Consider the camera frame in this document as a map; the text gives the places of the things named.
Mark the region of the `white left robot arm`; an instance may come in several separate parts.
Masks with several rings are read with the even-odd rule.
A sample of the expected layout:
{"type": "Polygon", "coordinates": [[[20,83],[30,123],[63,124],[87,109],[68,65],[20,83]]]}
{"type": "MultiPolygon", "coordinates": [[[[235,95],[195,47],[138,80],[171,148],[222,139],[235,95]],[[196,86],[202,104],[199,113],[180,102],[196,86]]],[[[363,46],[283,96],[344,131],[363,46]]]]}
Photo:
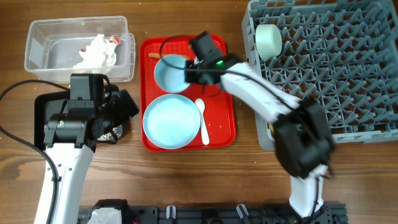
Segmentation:
{"type": "Polygon", "coordinates": [[[127,90],[105,92],[106,75],[73,74],[70,97],[44,128],[46,171],[35,223],[76,223],[97,140],[139,113],[127,90]]]}

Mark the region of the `white plastic spoon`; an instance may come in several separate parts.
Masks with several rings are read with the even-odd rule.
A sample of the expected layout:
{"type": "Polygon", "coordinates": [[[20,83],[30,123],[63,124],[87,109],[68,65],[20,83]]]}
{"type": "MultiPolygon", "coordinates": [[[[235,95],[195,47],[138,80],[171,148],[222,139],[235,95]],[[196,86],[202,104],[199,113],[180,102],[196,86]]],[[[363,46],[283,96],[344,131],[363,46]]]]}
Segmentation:
{"type": "Polygon", "coordinates": [[[205,111],[205,103],[201,98],[197,98],[195,100],[195,105],[197,106],[200,112],[200,129],[201,129],[201,140],[204,145],[209,145],[210,138],[208,135],[208,130],[206,127],[205,119],[204,119],[204,111],[205,111]]]}

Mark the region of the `mint green rice bowl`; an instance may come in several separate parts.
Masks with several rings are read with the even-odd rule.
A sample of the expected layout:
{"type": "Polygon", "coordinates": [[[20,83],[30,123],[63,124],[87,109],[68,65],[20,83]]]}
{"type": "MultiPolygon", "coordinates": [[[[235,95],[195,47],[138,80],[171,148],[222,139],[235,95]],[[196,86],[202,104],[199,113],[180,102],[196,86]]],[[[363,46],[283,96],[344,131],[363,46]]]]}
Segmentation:
{"type": "Polygon", "coordinates": [[[256,48],[260,58],[267,61],[282,51],[282,36],[274,24],[261,24],[256,28],[256,48]]]}

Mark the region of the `red snack wrapper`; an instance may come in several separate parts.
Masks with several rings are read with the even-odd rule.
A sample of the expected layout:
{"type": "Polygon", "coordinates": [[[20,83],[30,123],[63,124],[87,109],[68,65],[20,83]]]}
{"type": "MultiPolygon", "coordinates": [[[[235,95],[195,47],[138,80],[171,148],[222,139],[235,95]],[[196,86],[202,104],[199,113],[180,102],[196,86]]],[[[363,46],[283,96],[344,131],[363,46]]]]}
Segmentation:
{"type": "Polygon", "coordinates": [[[80,52],[106,52],[110,49],[115,49],[121,43],[117,35],[105,37],[103,34],[98,34],[89,45],[80,52]]]}

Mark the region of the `orange carrot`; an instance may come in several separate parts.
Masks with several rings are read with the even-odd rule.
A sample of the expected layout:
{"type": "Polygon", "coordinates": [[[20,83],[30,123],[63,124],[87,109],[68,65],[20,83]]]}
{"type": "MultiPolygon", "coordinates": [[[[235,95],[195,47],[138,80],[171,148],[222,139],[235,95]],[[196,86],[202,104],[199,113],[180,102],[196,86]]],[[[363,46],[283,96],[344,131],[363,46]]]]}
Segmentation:
{"type": "MultiPolygon", "coordinates": [[[[150,57],[150,58],[154,58],[154,59],[160,59],[161,57],[165,57],[165,56],[167,56],[167,54],[159,54],[159,53],[149,53],[148,54],[148,56],[150,57]]],[[[183,58],[185,58],[185,59],[187,59],[187,60],[189,60],[190,59],[190,57],[189,56],[187,56],[187,55],[181,55],[183,58]]]]}

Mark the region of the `large light blue plate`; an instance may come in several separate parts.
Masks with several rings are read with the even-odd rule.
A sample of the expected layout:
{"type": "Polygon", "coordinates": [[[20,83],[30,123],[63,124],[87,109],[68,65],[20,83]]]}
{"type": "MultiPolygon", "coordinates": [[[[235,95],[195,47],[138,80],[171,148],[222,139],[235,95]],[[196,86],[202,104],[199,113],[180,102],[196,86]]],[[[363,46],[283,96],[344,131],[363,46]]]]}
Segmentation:
{"type": "Polygon", "coordinates": [[[174,150],[190,144],[200,129],[200,114],[194,102],[179,94],[154,99],[146,108],[142,127],[155,146],[174,150]]]}

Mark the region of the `white napkin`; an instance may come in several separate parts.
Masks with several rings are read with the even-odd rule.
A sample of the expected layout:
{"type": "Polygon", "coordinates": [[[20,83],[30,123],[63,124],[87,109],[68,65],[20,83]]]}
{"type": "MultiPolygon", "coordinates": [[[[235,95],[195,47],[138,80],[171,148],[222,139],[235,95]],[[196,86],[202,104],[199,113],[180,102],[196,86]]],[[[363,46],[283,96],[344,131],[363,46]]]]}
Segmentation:
{"type": "Polygon", "coordinates": [[[73,66],[75,69],[113,66],[117,61],[116,49],[106,52],[79,51],[79,54],[83,60],[73,66]]]}

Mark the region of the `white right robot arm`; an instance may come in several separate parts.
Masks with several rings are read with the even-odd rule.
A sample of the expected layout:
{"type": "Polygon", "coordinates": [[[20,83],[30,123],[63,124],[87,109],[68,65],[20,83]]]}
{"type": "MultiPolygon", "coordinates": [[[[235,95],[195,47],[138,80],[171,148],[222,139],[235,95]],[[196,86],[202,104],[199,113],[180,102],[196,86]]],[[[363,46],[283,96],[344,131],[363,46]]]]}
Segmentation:
{"type": "Polygon", "coordinates": [[[323,107],[314,98],[280,90],[236,54],[223,54],[208,32],[189,45],[197,60],[184,66],[185,80],[219,85],[272,126],[275,154],[291,177],[290,206],[302,220],[312,220],[323,205],[323,180],[335,149],[323,107]]]}

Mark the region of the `small light blue bowl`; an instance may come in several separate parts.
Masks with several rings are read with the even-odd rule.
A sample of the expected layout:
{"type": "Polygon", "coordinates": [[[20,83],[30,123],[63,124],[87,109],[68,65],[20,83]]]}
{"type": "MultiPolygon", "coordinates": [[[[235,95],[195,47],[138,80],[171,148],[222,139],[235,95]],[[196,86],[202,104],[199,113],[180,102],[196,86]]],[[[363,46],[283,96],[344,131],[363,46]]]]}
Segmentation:
{"type": "Polygon", "coordinates": [[[155,66],[154,78],[159,88],[168,93],[180,93],[186,90],[190,84],[185,82],[185,72],[166,65],[183,68],[187,59],[181,55],[166,55],[155,66]]]}

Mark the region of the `yellow plastic cup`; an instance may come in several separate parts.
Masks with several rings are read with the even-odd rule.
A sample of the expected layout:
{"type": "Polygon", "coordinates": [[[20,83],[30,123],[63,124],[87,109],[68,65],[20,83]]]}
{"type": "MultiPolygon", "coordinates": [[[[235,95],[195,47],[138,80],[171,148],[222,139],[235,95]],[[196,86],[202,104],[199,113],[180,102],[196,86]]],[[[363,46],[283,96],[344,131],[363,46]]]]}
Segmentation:
{"type": "Polygon", "coordinates": [[[267,124],[268,130],[271,134],[272,137],[274,137],[274,128],[273,125],[271,125],[270,123],[267,124]]]}

